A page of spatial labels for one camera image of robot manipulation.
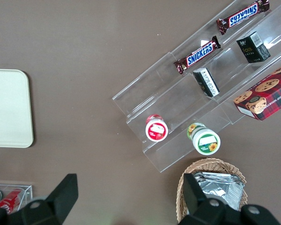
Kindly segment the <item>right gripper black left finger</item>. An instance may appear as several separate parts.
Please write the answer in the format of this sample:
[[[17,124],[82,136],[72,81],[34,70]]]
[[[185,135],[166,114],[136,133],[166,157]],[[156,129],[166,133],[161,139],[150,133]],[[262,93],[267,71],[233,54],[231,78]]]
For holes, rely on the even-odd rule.
[[[69,173],[44,200],[34,200],[12,214],[0,209],[0,225],[61,225],[78,199],[76,173]]]

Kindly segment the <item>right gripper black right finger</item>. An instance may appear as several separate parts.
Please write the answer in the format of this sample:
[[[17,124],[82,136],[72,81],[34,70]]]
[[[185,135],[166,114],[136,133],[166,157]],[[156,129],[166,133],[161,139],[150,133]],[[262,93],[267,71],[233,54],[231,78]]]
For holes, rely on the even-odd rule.
[[[265,207],[247,204],[236,211],[215,198],[207,198],[195,177],[184,174],[183,195],[189,214],[180,225],[279,225]]]

